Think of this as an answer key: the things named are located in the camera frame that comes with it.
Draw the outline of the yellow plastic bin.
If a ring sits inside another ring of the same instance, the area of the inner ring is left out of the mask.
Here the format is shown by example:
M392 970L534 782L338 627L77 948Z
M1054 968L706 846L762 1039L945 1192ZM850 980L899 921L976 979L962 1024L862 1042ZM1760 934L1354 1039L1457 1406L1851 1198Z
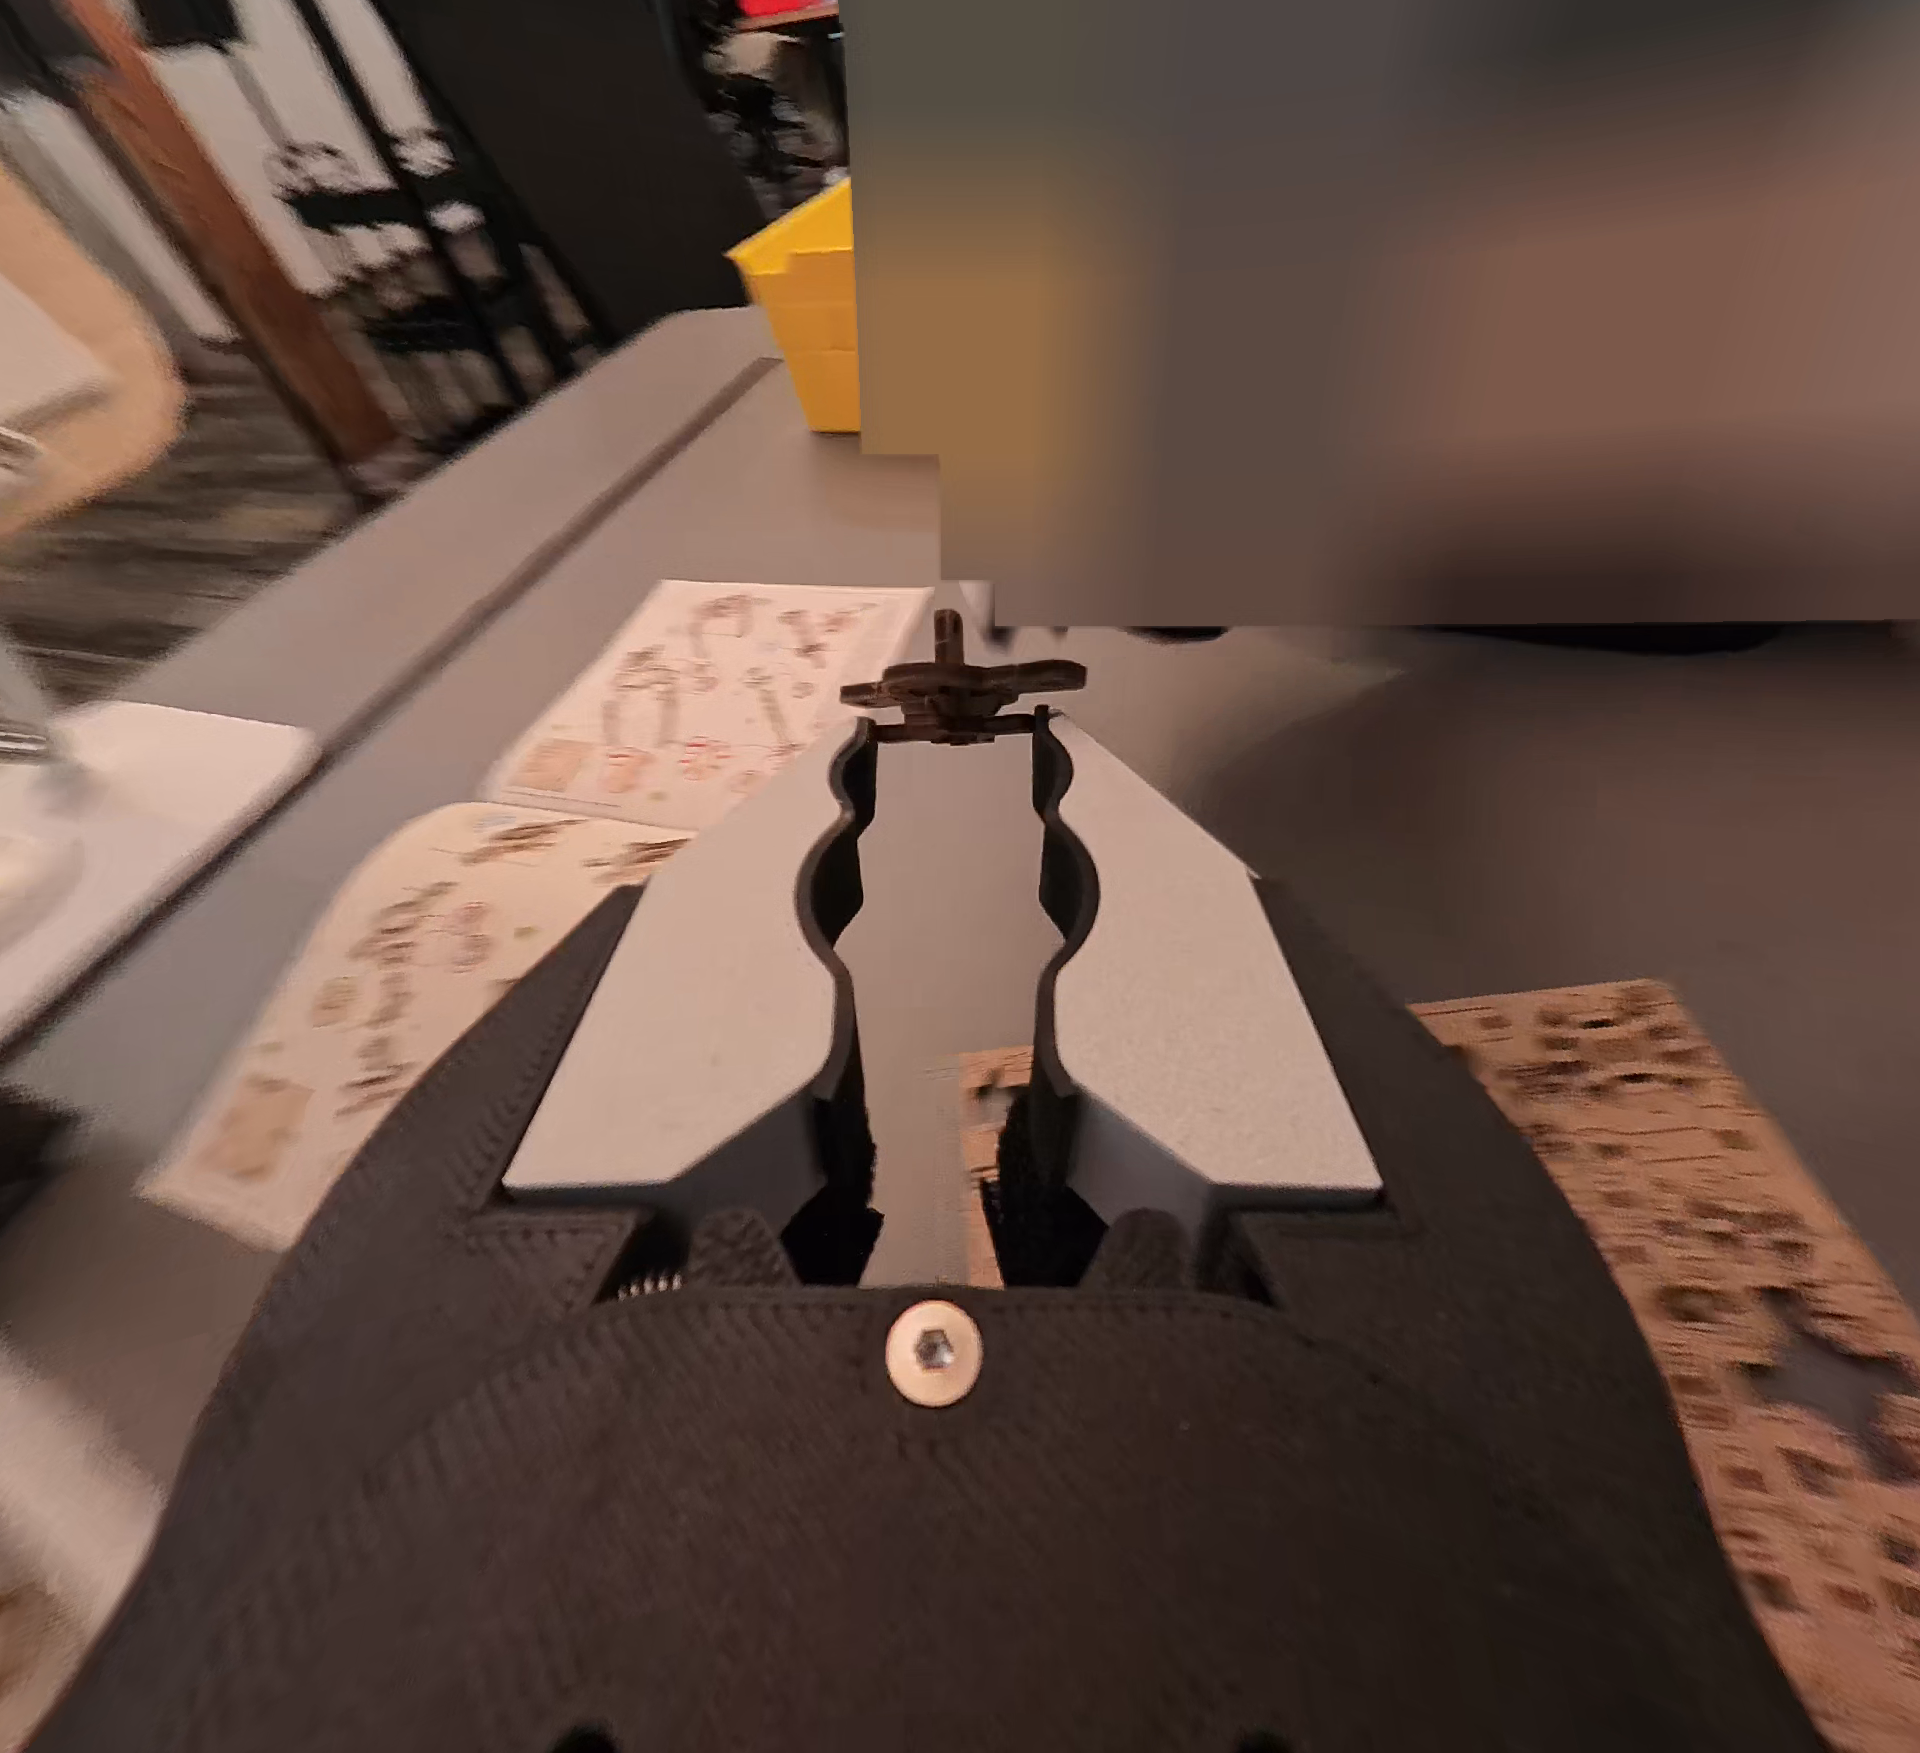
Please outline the yellow plastic bin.
M728 252L769 320L808 425L858 434L850 182L793 207Z

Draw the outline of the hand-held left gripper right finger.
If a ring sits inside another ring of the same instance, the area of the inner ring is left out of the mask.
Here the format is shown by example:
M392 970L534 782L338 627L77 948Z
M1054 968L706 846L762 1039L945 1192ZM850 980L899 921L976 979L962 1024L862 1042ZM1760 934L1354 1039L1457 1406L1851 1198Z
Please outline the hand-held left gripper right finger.
M1381 1173L1254 871L1054 709L1032 731L1032 1144L1102 1221L1365 1212Z

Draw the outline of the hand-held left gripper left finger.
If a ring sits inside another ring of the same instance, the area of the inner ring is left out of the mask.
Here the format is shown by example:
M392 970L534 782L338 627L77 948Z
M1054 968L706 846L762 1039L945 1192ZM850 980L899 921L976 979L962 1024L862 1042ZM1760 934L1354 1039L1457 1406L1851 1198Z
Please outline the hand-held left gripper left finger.
M838 941L863 901L870 720L793 764L651 874L502 1186L638 1194L675 1221L867 1210L871 1137Z

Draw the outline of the illustrated instruction booklet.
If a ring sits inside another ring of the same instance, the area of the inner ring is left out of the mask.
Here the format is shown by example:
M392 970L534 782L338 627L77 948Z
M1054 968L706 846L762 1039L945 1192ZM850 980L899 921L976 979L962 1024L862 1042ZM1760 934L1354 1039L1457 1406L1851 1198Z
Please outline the illustrated instruction booklet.
M399 1100L606 894L639 886L899 662L930 586L657 585L494 762L378 843L134 1192L282 1253Z

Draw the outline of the black utility cart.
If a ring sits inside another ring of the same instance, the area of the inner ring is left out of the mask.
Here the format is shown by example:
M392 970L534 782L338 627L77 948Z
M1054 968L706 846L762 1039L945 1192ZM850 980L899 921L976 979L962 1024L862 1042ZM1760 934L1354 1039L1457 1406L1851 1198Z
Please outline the black utility cart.
M401 132L397 153L418 200L313 139L282 139L264 170L374 394L447 455L584 368L596 337L517 207L472 184L439 132Z

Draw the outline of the black divider panel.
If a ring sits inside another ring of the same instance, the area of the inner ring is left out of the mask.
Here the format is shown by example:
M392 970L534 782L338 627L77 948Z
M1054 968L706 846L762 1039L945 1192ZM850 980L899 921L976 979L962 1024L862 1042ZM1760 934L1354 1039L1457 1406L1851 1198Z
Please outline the black divider panel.
M601 340L748 304L765 217L648 0L368 3Z

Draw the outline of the white stand base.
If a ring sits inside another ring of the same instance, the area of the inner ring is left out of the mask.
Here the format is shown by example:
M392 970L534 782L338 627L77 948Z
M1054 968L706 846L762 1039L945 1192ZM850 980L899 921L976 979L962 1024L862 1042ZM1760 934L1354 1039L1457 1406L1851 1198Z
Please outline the white stand base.
M301 728L146 702L54 723L4 762L1 1036L129 944L321 760Z

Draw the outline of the laser-cut wooden parts sheet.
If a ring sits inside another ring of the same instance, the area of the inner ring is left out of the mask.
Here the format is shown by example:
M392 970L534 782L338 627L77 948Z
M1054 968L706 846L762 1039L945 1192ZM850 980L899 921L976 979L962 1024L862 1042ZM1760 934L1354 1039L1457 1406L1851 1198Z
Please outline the laser-cut wooden parts sheet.
M1651 980L1413 1007L1531 1144L1661 1370L1831 1749L1916 1749L1916 1319Z

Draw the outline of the thick wooden post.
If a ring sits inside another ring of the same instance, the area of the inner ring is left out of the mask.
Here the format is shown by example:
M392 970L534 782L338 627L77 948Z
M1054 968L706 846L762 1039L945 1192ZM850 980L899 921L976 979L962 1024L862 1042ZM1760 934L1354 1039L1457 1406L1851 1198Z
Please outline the thick wooden post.
M26 55L54 81L136 204L174 244L241 349L321 448L349 497L373 507L364 474L401 436L318 307L282 268L223 171L148 67L111 0L48 0L79 53Z

